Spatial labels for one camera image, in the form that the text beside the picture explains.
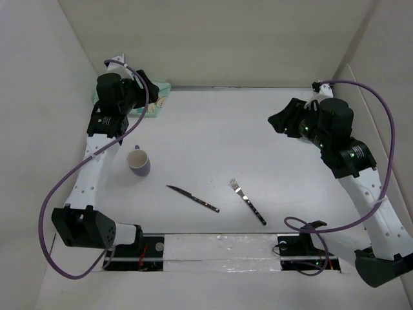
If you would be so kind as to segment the green cartoon placemat cloth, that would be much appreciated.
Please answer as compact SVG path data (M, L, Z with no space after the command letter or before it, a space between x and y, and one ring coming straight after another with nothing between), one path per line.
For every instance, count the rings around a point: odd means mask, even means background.
M112 59L128 64L128 57L123 52L118 53ZM105 73L109 73L109 72L118 73L122 78L131 79L132 81L137 82L137 85L139 85L138 89L143 92L142 99L143 99L143 103L145 104L146 96L145 96L144 87L142 83L140 82L139 78L132 71L130 71L127 68L124 68L124 65L119 65L117 63L110 63L106 65ZM159 92L157 95L157 99L150 99L150 103L148 105L145 118L155 118L159 114L159 111L161 110L162 106L166 103L166 100L168 99L171 88L172 88L171 84L167 82L156 82L155 81L151 83L159 89ZM99 97L97 95L97 91L95 91L93 105L97 103L98 99ZM133 118L140 117L142 111L143 111L143 107L133 108L131 112L129 113L129 116Z

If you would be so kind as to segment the purple mug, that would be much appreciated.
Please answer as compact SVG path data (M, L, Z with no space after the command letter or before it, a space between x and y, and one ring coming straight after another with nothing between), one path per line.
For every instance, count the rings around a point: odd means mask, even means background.
M126 157L126 162L130 170L139 177L146 177L150 173L151 163L148 154L140 148L134 147Z

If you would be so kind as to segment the black handled fork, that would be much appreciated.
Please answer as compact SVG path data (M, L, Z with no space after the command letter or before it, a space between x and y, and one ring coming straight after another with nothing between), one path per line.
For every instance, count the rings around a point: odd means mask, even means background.
M238 196L240 196L243 199L243 201L248 205L250 210L255 214L255 216L261 222L261 224L263 226L266 226L267 225L266 220L264 219L264 217L262 217L262 215L259 213L259 211L254 207L254 205L252 204L252 202L250 201L248 196L246 194L244 194L244 192L243 192L242 188L239 186L238 182L235 179L231 179L230 182L229 182L229 185L234 190L234 192Z

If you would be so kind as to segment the black handled knife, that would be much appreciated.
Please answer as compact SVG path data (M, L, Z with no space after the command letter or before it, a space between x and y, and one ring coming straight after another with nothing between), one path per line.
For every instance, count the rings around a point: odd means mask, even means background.
M187 192L183 189L180 189L179 187L175 187L173 185L167 185L167 187L169 187L170 189L182 194L183 196L186 196L187 198L189 198L192 201L206 207L207 209L210 209L211 211L214 211L216 213L220 213L220 210L217 207L214 207L213 205L211 205L211 204L209 204L209 203L207 203L203 200L200 200L199 198L193 196L191 193L189 193L189 192Z

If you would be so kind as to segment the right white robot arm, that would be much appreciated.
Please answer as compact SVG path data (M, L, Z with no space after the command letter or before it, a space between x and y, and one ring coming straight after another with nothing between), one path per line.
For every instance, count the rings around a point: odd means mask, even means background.
M379 287L412 270L412 237L406 232L387 196L389 178L381 179L377 163L362 141L352 136L354 111L334 96L331 81L312 84L308 101L291 99L268 122L277 133L303 138L315 145L323 163L347 192L367 240L346 235L346 226L330 228L325 222L303 222L292 243L280 238L281 256L315 256L319 275L336 256L353 265L361 279Z

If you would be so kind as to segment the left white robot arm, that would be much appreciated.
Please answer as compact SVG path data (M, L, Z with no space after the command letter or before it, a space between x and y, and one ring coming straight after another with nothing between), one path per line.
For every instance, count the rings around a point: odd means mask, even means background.
M124 55L105 61L106 72L97 78L97 101L86 130L85 160L52 223L68 247L109 249L120 246L128 255L144 247L138 225L120 224L104 215L101 205L112 162L129 127L128 114L157 100L159 89L142 70L133 72Z

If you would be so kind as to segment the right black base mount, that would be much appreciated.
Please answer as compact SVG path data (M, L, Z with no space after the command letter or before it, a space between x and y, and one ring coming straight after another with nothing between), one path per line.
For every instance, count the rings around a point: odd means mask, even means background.
M328 260L322 249L314 247L312 235L302 233L277 234L277 244L272 252L279 257L282 271L297 271L313 275L326 264L326 271L340 271L337 256L329 254Z

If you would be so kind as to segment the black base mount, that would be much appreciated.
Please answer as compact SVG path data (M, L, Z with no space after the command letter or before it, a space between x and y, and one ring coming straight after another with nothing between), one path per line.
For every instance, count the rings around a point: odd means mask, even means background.
M139 247L117 245L103 261L105 271L161 272L164 263L164 234L144 234Z
M312 235L302 233L277 234L277 244L272 252L279 257L282 271L297 271L313 275L326 264L326 271L340 271L337 256L329 254L328 260L322 249L314 247Z

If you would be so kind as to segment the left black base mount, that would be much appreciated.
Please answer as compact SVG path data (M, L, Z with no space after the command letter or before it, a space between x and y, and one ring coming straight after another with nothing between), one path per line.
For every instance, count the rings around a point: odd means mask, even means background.
M161 272L164 263L164 234L144 234L139 247L117 245L103 261L105 271Z

